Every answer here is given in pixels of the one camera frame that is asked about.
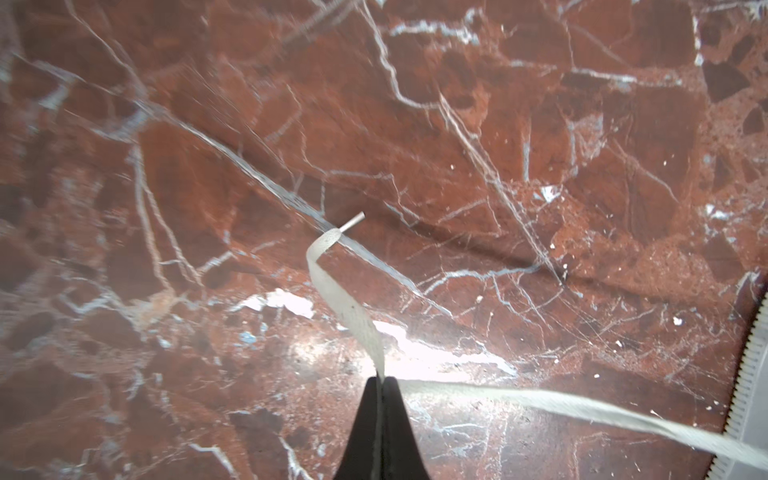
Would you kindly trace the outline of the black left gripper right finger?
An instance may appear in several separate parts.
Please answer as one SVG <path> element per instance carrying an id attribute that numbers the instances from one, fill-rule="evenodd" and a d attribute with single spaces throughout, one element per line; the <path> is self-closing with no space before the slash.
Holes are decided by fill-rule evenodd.
<path id="1" fill-rule="evenodd" d="M 412 430 L 396 378 L 382 385 L 382 430 L 380 478 L 430 480 Z"/>

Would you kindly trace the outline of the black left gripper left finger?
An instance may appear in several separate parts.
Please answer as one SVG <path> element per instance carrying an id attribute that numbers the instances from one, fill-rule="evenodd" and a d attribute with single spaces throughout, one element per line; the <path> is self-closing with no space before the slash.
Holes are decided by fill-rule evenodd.
<path id="1" fill-rule="evenodd" d="M 381 380 L 365 385 L 335 480 L 372 480 L 381 475 Z"/>

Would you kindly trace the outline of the white shoelace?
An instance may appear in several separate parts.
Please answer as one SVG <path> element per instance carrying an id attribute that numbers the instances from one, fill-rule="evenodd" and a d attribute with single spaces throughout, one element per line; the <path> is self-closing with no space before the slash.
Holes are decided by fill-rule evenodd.
<path id="1" fill-rule="evenodd" d="M 341 239 L 343 233 L 362 221 L 364 217 L 364 214 L 359 213 L 342 227 L 326 231 L 308 247 L 306 261 L 314 288 L 334 312 L 337 320 L 354 336 L 371 359 L 376 371 L 374 376 L 378 376 L 381 380 L 382 398 L 384 379 L 396 377 L 386 373 L 381 336 L 392 335 L 398 342 L 404 342 L 405 332 L 397 325 L 373 321 L 365 308 L 318 264 L 320 257 Z M 662 436 L 695 450 L 709 452 L 714 457 L 728 458 L 767 471 L 767 450 L 736 440 L 725 433 L 701 430 L 575 394 L 543 389 L 475 385 L 469 383 L 460 374 L 447 372 L 433 374 L 431 372 L 433 367 L 449 367 L 465 363 L 489 364 L 510 377 L 516 377 L 517 372 L 507 361 L 490 353 L 457 355 L 423 343 L 417 343 L 415 347 L 410 363 L 402 363 L 396 367 L 397 372 L 402 375 L 396 378 L 402 398 L 406 394 L 418 394 L 431 398 L 441 397 L 445 400 L 507 402 L 513 406 L 535 408 L 590 423 Z"/>

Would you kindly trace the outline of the white sneaker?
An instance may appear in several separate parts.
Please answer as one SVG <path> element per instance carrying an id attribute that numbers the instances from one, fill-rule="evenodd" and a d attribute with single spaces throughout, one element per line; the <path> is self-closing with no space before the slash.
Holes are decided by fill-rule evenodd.
<path id="1" fill-rule="evenodd" d="M 738 368 L 724 433 L 767 450 L 767 295 L 752 323 Z M 706 479 L 766 479 L 767 471 L 715 457 Z"/>

